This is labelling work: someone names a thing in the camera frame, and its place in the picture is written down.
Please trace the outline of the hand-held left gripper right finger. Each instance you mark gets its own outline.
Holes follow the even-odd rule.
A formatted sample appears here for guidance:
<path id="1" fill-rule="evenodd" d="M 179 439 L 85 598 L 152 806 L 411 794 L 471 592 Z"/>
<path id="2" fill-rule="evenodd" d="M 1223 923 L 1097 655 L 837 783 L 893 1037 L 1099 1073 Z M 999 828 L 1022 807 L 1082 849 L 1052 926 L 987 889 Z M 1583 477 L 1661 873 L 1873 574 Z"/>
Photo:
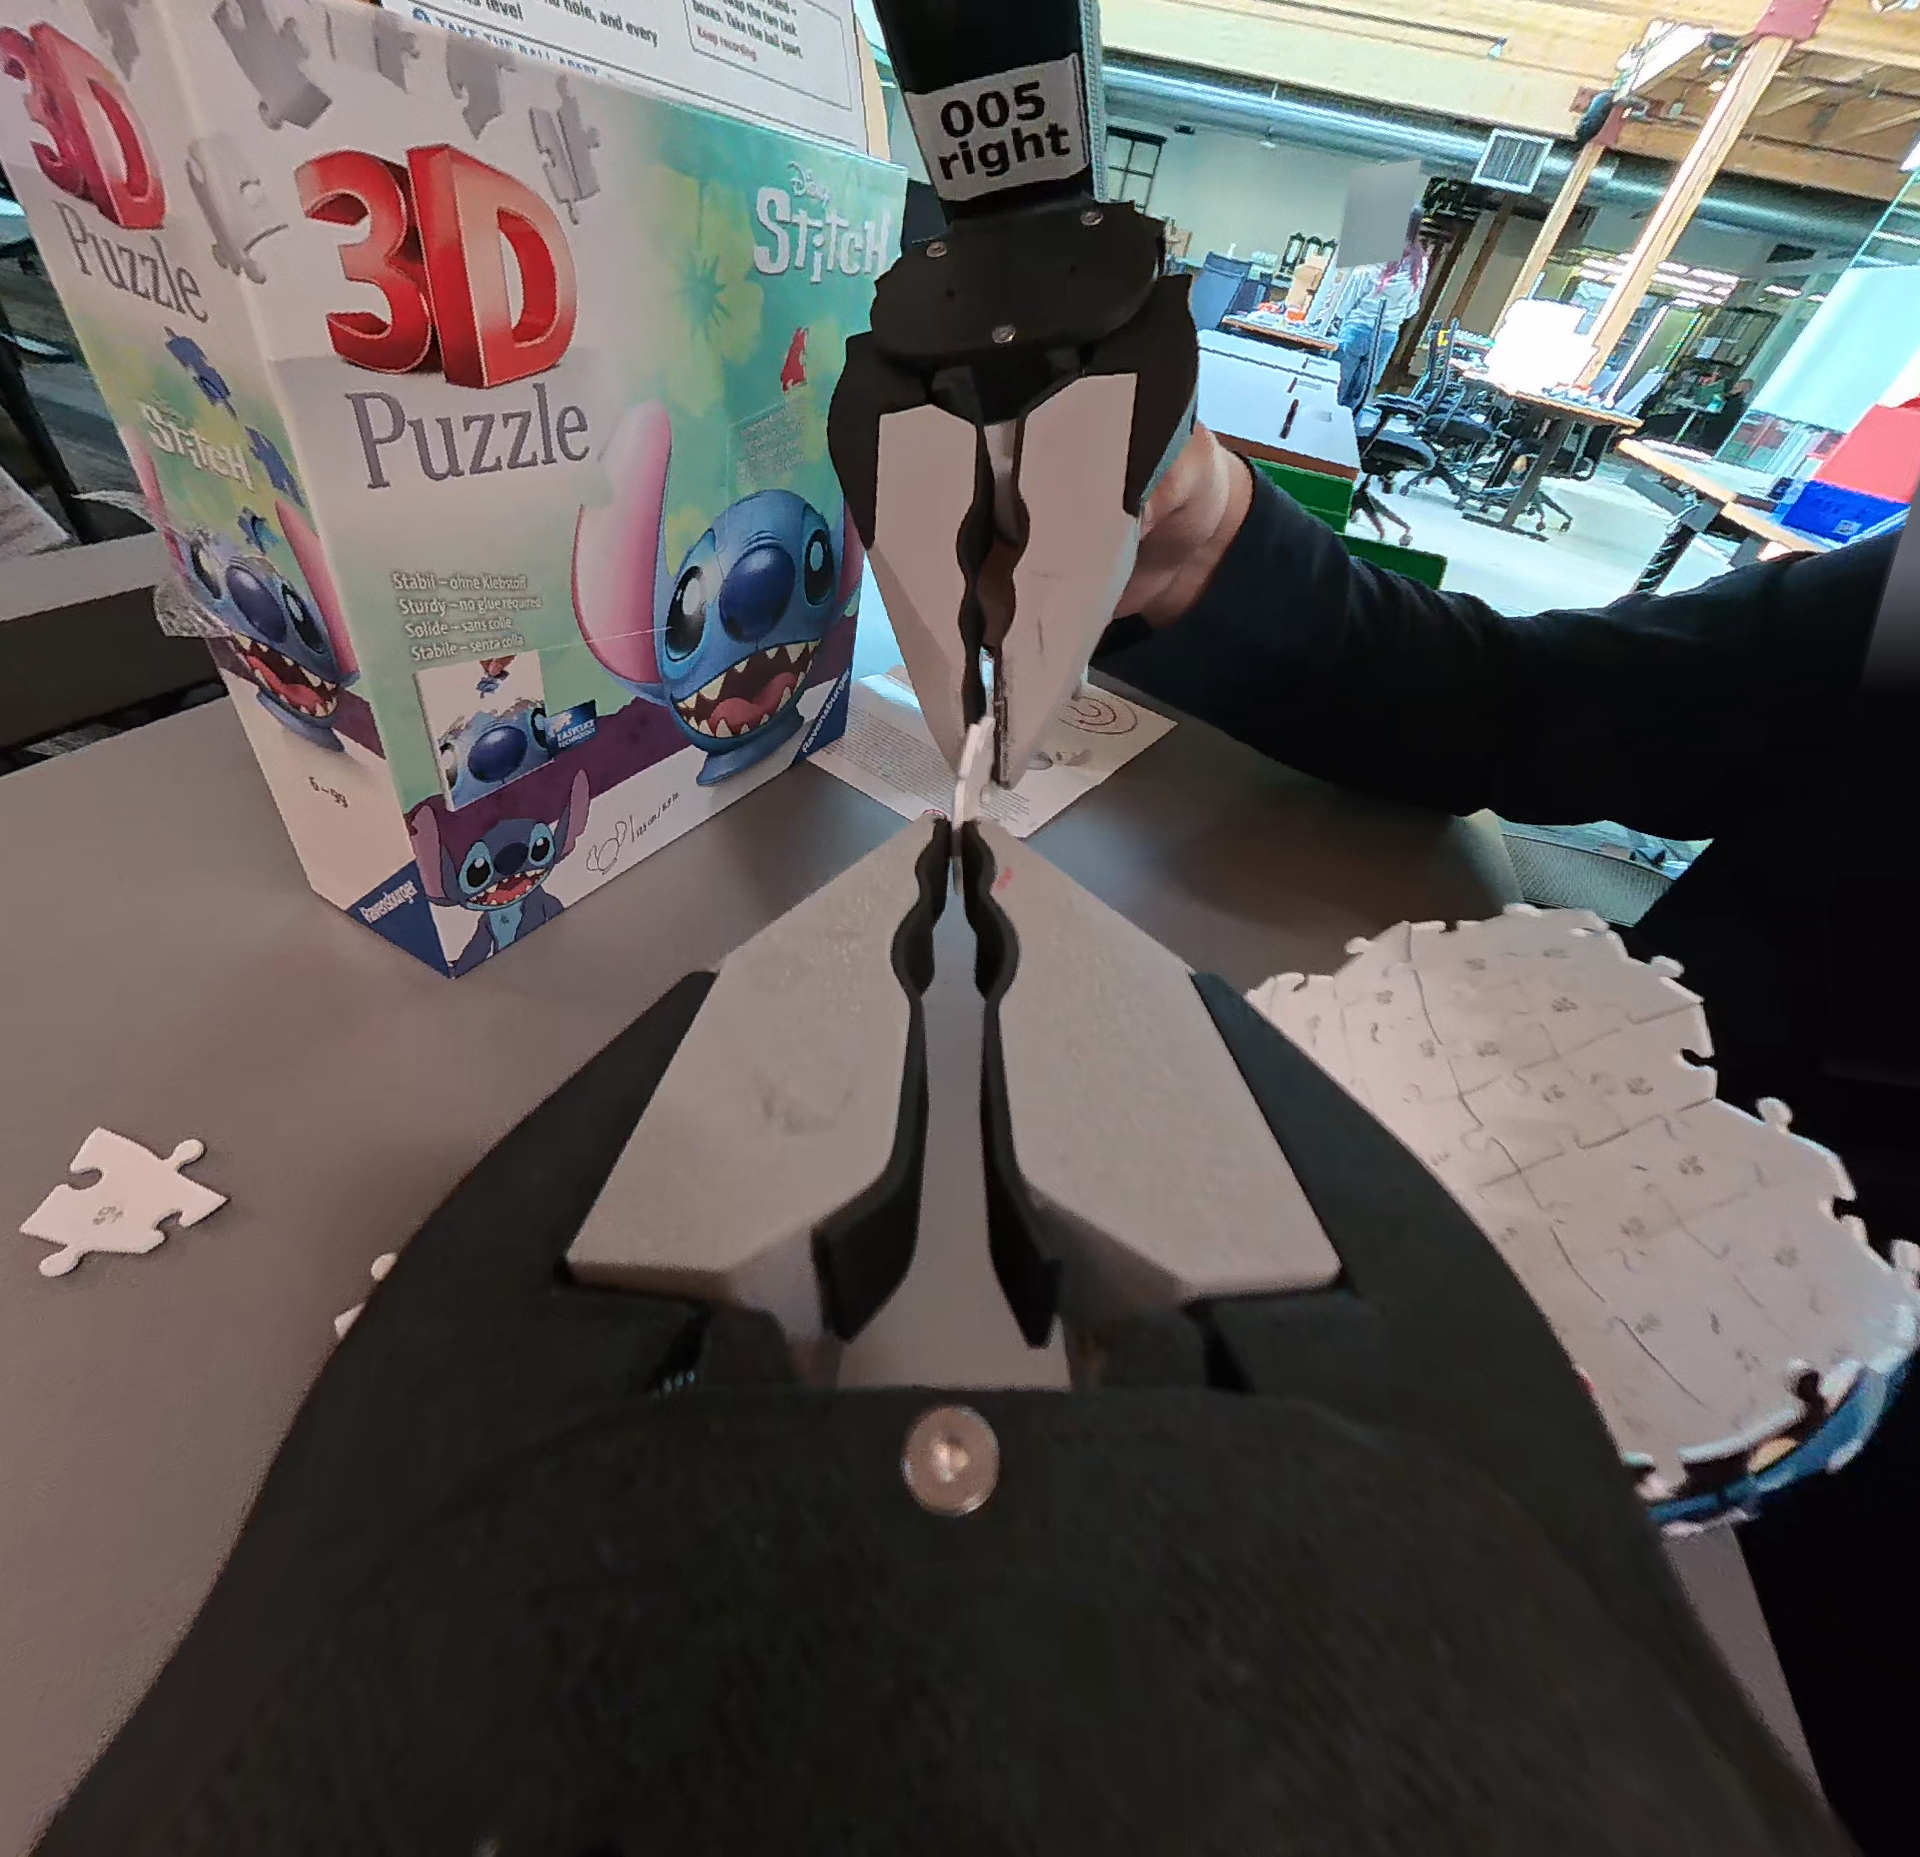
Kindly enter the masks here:
<path id="1" fill-rule="evenodd" d="M 1338 1257 L 1211 1009 L 1223 988 L 997 822 L 958 838 L 989 1254 L 1021 1337 L 1331 1290 Z"/>

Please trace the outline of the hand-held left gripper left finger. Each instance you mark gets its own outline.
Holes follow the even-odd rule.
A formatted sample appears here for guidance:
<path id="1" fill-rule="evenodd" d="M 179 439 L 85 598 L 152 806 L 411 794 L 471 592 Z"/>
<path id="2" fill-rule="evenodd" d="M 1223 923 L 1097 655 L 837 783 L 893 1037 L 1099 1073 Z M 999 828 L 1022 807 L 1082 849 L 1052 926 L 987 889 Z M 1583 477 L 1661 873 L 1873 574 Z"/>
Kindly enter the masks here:
<path id="1" fill-rule="evenodd" d="M 916 1247 L 924 995 L 953 828 L 918 819 L 723 960 L 568 1247 L 574 1280 L 852 1343 Z"/>

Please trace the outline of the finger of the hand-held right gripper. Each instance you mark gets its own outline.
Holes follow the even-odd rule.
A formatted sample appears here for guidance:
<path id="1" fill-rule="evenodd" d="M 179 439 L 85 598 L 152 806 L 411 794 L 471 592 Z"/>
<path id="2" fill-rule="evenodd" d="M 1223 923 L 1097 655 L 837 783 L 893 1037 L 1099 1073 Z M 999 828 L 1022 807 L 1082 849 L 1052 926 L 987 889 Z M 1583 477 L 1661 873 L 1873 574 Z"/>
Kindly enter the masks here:
<path id="1" fill-rule="evenodd" d="M 938 404 L 880 422 L 870 560 L 927 735 L 947 758 L 991 714 L 981 663 L 999 652 L 991 463 L 981 431 Z"/>
<path id="2" fill-rule="evenodd" d="M 1082 680 L 1140 547 L 1127 498 L 1137 383 L 1075 378 L 1010 429 L 999 486 L 1012 528 L 1002 574 L 987 577 L 991 777 L 1014 789 Z"/>

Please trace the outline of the partly built puzzle ball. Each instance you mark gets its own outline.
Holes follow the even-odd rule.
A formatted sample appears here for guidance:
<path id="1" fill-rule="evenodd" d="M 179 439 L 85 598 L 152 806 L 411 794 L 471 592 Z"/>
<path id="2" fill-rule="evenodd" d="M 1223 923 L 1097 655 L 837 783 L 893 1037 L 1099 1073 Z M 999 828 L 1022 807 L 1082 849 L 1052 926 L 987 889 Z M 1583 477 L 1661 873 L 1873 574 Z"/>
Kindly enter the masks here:
<path id="1" fill-rule="evenodd" d="M 1866 1241 L 1787 1103 L 1719 1099 L 1676 962 L 1515 902 L 1247 1002 L 1475 1219 L 1656 1524 L 1755 1516 L 1871 1442 L 1916 1353 L 1916 1245 Z"/>

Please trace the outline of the puzzle pieces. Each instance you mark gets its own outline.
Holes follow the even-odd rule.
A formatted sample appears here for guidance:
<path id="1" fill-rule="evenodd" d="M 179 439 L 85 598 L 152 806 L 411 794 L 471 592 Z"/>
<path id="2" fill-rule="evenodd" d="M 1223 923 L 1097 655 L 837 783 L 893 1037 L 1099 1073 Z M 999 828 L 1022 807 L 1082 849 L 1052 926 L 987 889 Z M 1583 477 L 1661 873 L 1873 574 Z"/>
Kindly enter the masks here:
<path id="1" fill-rule="evenodd" d="M 194 1179 L 206 1156 L 197 1137 L 158 1154 L 125 1134 L 94 1127 L 52 1186 L 19 1222 L 19 1235 L 49 1252 L 37 1277 L 55 1280 L 94 1258 L 132 1258 L 158 1250 L 229 1200 Z"/>

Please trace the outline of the person's right forearm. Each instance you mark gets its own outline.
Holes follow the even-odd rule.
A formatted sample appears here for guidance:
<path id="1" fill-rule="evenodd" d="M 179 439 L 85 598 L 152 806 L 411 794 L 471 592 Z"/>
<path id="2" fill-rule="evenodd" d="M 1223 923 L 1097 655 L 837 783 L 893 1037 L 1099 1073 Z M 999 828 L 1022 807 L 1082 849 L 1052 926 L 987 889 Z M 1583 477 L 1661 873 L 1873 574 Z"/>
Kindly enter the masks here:
<path id="1" fill-rule="evenodd" d="M 1526 618 L 1369 564 L 1265 477 L 1187 607 L 1096 669 L 1376 799 L 1613 820 L 1916 893 L 1916 566 L 1895 535 Z"/>

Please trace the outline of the puzzle instruction leaflet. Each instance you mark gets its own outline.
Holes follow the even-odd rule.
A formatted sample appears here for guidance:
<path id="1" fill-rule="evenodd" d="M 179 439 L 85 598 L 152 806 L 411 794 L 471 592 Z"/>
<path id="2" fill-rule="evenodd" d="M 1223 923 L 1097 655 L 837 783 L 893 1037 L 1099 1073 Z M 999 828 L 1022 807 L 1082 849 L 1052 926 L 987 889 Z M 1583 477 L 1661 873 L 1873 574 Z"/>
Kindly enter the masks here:
<path id="1" fill-rule="evenodd" d="M 1021 783 L 981 781 L 968 813 L 1025 840 L 1173 729 L 1173 718 L 1085 684 L 1044 727 Z M 955 809 L 955 769 L 927 735 L 903 665 L 852 685 L 843 735 L 811 760 L 898 817 Z"/>

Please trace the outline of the printed cardboard puzzle box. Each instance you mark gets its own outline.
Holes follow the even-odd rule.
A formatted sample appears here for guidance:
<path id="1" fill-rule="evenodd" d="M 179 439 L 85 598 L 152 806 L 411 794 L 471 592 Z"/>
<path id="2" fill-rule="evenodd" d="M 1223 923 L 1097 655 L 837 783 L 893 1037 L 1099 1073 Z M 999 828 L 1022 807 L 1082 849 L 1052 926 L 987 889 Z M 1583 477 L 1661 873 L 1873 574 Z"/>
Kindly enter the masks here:
<path id="1" fill-rule="evenodd" d="M 898 168 L 378 0 L 5 0 L 5 173 L 322 900 L 465 976 L 843 729 Z"/>

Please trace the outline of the person's right hand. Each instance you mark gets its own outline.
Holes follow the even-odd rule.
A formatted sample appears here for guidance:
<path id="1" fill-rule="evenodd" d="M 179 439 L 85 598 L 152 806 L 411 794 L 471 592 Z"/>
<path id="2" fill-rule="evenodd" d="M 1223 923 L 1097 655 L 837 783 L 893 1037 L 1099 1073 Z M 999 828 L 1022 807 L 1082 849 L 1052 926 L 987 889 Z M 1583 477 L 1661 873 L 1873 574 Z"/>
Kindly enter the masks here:
<path id="1" fill-rule="evenodd" d="M 1137 560 L 1112 621 L 1165 629 L 1181 620 L 1233 548 L 1252 494 L 1252 470 L 1196 422 L 1143 508 Z"/>

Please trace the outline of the green storage bin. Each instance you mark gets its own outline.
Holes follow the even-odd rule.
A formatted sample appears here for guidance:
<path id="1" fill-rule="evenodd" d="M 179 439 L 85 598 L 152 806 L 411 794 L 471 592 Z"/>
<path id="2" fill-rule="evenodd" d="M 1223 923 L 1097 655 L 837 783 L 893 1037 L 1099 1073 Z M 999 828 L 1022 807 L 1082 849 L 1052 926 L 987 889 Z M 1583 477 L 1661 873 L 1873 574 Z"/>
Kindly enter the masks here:
<path id="1" fill-rule="evenodd" d="M 1252 466 L 1274 488 L 1287 494 L 1301 508 L 1305 508 L 1308 515 L 1330 527 L 1335 535 L 1342 540 L 1342 547 L 1358 560 L 1422 585 L 1433 592 L 1444 587 L 1444 556 L 1355 535 L 1350 524 L 1355 518 L 1356 484 L 1351 481 L 1259 459 L 1252 461 Z"/>

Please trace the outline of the black office chair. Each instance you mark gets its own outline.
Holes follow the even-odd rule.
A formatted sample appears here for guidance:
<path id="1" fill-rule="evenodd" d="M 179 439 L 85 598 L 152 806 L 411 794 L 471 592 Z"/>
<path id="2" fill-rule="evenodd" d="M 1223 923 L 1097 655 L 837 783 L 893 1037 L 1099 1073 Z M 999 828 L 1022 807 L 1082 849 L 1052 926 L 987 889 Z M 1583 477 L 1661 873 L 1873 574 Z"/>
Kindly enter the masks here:
<path id="1" fill-rule="evenodd" d="M 1351 514 L 1373 528 L 1379 542 L 1391 527 L 1401 548 L 1412 547 L 1412 527 L 1384 505 L 1382 494 L 1403 473 L 1433 470 L 1435 452 L 1420 437 L 1425 418 L 1426 404 L 1401 395 L 1355 409 L 1358 476 Z"/>

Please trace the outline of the red storage box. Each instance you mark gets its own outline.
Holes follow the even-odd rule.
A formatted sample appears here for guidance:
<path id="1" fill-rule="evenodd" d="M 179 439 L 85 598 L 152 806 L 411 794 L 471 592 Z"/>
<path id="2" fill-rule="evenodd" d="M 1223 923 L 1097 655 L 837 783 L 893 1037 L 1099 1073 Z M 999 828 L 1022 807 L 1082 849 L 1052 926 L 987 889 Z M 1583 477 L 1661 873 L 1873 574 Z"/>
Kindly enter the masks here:
<path id="1" fill-rule="evenodd" d="M 1812 481 L 1907 506 L 1918 482 L 1918 398 L 1868 404 Z"/>

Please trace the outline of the person's dark clothed torso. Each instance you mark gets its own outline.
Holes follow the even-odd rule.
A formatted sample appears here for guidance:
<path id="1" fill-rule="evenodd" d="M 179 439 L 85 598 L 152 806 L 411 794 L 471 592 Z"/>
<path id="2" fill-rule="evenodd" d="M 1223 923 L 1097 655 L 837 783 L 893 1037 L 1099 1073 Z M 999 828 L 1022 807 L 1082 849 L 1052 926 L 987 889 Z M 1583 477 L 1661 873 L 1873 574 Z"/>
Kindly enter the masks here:
<path id="1" fill-rule="evenodd" d="M 1707 842 L 1636 945 L 1704 995 L 1721 1094 L 1785 1101 L 1844 1163 L 1868 1241 L 1916 1241 L 1916 1092 L 1831 1078 L 1819 1054 L 1823 778 L 1731 765 L 1621 820 Z M 1763 1509 L 1741 1543 L 1837 1819 L 1863 1852 L 1916 1852 L 1916 1378 L 1847 1469 Z"/>

